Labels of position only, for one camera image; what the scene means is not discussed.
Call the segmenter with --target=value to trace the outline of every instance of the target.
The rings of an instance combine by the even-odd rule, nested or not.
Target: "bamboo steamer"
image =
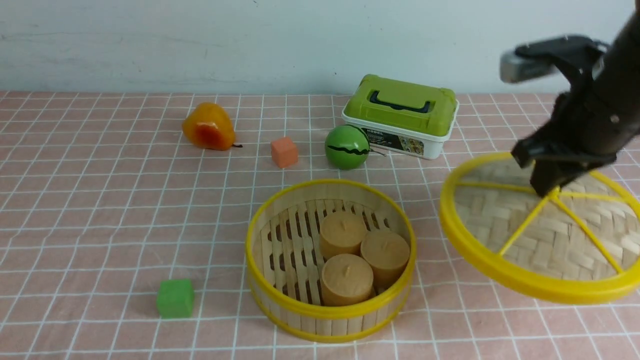
[[[363,218],[368,231],[391,230],[410,248],[404,272],[368,300],[325,306],[321,294],[320,226],[335,211]],[[383,193],[343,179],[307,181],[277,193],[263,204],[246,237],[248,284],[264,314],[283,330],[306,340],[343,343],[386,326],[409,295],[416,240],[401,208]]]
[[[563,304],[616,300],[640,284],[640,204],[599,172],[538,197],[509,153],[447,178],[440,220],[458,252],[520,293]]]

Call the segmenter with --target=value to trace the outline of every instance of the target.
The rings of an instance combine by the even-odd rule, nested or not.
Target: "yellow spoke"
[[[602,253],[602,255],[604,255],[604,257],[607,259],[607,261],[609,262],[609,264],[611,264],[611,266],[613,266],[614,269],[616,269],[616,271],[618,272],[618,274],[622,274],[623,272],[625,272],[620,265],[616,262],[616,260],[611,256],[611,254],[609,253],[609,251],[607,251],[607,249],[605,249],[604,245],[602,245],[602,243],[600,242],[600,240],[598,240],[598,238],[595,236],[595,234],[593,234],[593,232],[591,231],[591,229],[589,229],[589,227],[587,226],[587,224],[585,224],[579,217],[578,215],[576,215],[567,205],[565,205],[562,201],[560,201],[560,199],[558,199],[557,197],[553,197],[551,198],[551,201],[560,209],[562,209],[567,215],[569,215],[570,218],[573,219],[573,221],[575,221],[576,224],[578,224],[578,226],[582,229],[582,231],[584,231],[585,234],[587,234],[587,236],[589,237],[589,239],[591,240],[591,242],[593,243],[593,245],[595,245],[595,247],[598,248],[598,250]]]
[[[502,190],[511,190],[515,192],[524,192],[524,193],[536,193],[532,188],[526,186],[518,186],[518,185],[509,185],[509,184],[497,184],[497,183],[484,183],[481,181],[460,181],[458,183],[460,186],[475,186],[478,188],[492,188],[492,189],[502,189]]]
[[[507,240],[507,242],[504,243],[504,245],[500,249],[500,252],[498,252],[498,254],[500,256],[503,256],[507,252],[507,250],[513,245],[513,243],[525,231],[527,226],[529,226],[529,224],[533,221],[533,219],[536,217],[536,215],[538,215],[538,213],[540,213],[540,211],[542,211],[542,208],[545,206],[545,204],[548,201],[549,201],[548,197],[542,198],[542,200],[540,200],[538,205],[536,205],[536,207],[533,208],[533,210],[527,215],[527,217],[525,217],[525,219],[522,222],[522,224],[520,224],[520,226],[518,226],[518,229],[516,229],[516,231],[509,237],[509,240]]]
[[[599,193],[560,192],[560,194],[558,195],[567,196],[567,197],[579,197],[583,199],[596,199],[596,200],[602,200],[602,201],[626,202],[625,199],[622,199],[621,197],[603,195]]]

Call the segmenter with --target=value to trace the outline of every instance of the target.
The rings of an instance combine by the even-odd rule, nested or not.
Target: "orange cube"
[[[298,162],[298,147],[285,136],[271,142],[271,159],[279,168],[290,167]]]

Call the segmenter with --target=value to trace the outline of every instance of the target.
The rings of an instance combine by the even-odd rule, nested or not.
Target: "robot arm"
[[[505,83],[556,72],[570,90],[557,97],[549,121],[511,150],[520,167],[535,162],[531,186],[540,197],[614,163],[640,133],[640,15],[612,46],[572,35],[520,45],[500,59]]]

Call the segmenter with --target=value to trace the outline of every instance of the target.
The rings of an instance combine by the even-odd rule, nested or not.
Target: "candle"
[[[329,260],[339,254],[360,254],[367,234],[362,216],[347,211],[330,213],[320,225],[320,253]]]
[[[360,246],[363,259],[371,266],[376,288],[391,287],[402,275],[409,261],[409,244],[392,231],[372,231]]]
[[[320,287],[325,306],[357,304],[373,291],[373,271],[360,256],[339,254],[324,264]]]

